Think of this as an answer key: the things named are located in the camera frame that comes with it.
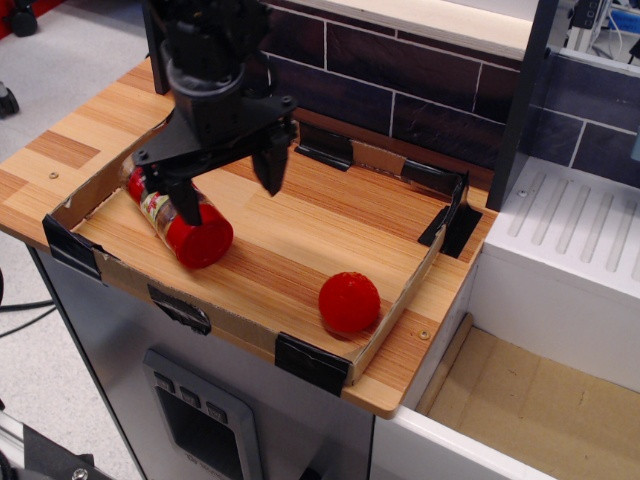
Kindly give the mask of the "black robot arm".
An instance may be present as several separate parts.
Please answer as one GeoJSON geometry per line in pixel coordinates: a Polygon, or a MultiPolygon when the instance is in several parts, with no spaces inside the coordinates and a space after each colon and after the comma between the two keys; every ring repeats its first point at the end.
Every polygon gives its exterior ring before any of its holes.
{"type": "Polygon", "coordinates": [[[260,44],[271,9],[261,1],[146,1],[154,80],[175,106],[133,154],[150,192],[169,197],[189,225],[202,222],[193,178],[245,157],[263,188],[283,184],[297,107],[260,44]]]}

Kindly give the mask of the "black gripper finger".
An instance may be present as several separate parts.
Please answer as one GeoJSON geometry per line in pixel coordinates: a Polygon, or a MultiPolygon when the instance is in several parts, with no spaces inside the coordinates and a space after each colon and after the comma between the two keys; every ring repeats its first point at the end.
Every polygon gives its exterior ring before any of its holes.
{"type": "Polygon", "coordinates": [[[183,221],[191,226],[202,223],[199,197],[190,181],[178,180],[169,182],[161,189],[167,195],[183,221]]]}
{"type": "Polygon", "coordinates": [[[252,155],[254,173],[271,196],[275,196],[282,188],[288,149],[288,135],[276,132],[269,137],[267,144],[252,155]]]}

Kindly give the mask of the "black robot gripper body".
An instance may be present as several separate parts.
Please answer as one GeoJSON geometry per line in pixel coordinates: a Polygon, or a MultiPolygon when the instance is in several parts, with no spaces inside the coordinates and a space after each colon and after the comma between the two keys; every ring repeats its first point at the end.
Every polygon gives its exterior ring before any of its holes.
{"type": "Polygon", "coordinates": [[[164,186],[251,156],[278,132],[296,136],[295,98],[254,98],[242,89],[243,76],[206,81],[170,75],[175,107],[159,132],[133,154],[148,186],[164,186]]]}

